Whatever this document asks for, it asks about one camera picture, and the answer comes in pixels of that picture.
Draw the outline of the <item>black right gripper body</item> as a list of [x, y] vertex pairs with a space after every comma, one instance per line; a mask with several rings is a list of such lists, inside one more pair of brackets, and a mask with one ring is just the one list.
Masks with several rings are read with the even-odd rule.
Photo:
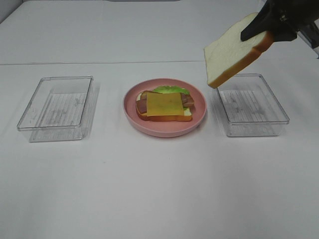
[[318, 32], [318, 0], [267, 0], [259, 12], [261, 28], [275, 32], [280, 27], [293, 31]]

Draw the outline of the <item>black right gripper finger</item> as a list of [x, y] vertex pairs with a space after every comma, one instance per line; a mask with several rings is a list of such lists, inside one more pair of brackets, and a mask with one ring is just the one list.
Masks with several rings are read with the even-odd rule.
[[274, 20], [274, 15], [271, 12], [259, 12], [252, 22], [241, 31], [241, 41], [246, 41], [264, 31], [272, 31]]
[[297, 33], [290, 30], [271, 30], [273, 42], [290, 42], [297, 38]]

